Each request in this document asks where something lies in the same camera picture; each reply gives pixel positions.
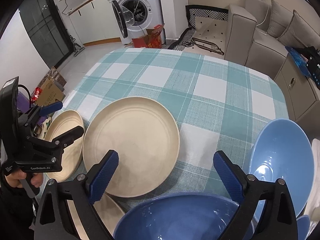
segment plaid tablecloth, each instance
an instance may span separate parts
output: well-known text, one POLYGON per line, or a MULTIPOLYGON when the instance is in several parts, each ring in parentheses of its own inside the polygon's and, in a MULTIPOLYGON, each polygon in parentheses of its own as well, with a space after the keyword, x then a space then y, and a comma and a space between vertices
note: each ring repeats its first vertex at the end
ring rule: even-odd
MULTIPOLYGON (((158 188, 137 198, 113 197, 124 210, 173 192, 228 196, 212 165, 213 154, 223 150, 242 167, 261 129, 272 119, 288 118, 284 96, 268 76, 215 57, 165 49, 106 54, 66 98, 63 110, 78 111, 88 126, 105 106, 130 96, 152 98, 172 113, 180 152, 158 188)), ((69 179, 83 172, 82 162, 69 179)))

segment throw pillow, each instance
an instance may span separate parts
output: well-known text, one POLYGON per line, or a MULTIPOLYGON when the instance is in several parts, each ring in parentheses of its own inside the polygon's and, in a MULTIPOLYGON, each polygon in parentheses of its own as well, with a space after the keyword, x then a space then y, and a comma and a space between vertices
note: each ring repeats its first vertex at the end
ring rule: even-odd
POLYGON ((278 40, 284 46, 294 48, 314 46, 320 49, 320 36, 295 10, 289 26, 278 40))
POLYGON ((267 33, 274 38, 280 37, 288 27, 292 15, 292 12, 278 4, 275 0, 271 0, 271 20, 267 33))

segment person's arm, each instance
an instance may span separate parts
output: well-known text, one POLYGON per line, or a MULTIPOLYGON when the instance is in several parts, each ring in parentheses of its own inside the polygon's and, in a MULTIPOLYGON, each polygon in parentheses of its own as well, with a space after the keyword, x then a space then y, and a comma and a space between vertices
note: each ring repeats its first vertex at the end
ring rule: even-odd
MULTIPOLYGON (((7 177, 2 172, 0 174, 1 233, 7 234, 9 239, 20 239, 16 238, 16 234, 21 234, 24 239, 33 239, 33 231, 29 229, 33 220, 32 199, 28 197, 19 181, 25 177, 26 174, 21 170, 7 177)), ((35 187, 40 187, 42 182, 41 173, 31 179, 35 187)))

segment drawer handle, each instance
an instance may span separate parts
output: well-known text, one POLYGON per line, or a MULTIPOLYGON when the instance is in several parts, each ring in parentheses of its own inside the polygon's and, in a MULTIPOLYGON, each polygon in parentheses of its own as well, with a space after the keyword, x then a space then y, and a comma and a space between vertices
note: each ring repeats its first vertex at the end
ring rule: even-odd
POLYGON ((296 83, 296 80, 294 78, 292 78, 289 87, 292 88, 294 86, 294 84, 296 83))

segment cardboard box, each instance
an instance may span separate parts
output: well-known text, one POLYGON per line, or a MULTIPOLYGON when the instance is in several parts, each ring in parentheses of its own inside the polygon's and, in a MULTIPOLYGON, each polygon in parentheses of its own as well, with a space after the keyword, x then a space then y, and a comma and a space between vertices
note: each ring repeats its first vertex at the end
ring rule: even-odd
POLYGON ((55 67, 52 67, 43 77, 37 87, 41 87, 47 80, 47 78, 52 78, 54 82, 58 82, 62 87, 64 87, 64 85, 67 83, 63 76, 61 76, 61 74, 58 72, 58 70, 56 70, 55 67))
POLYGON ((162 41, 160 34, 163 30, 163 26, 164 24, 157 25, 154 29, 147 29, 148 35, 132 39, 132 43, 130 43, 130 45, 134 45, 135 48, 161 49, 162 41))
POLYGON ((47 106, 64 99, 64 94, 54 84, 52 78, 47 78, 41 86, 41 89, 42 92, 36 100, 38 106, 47 106))

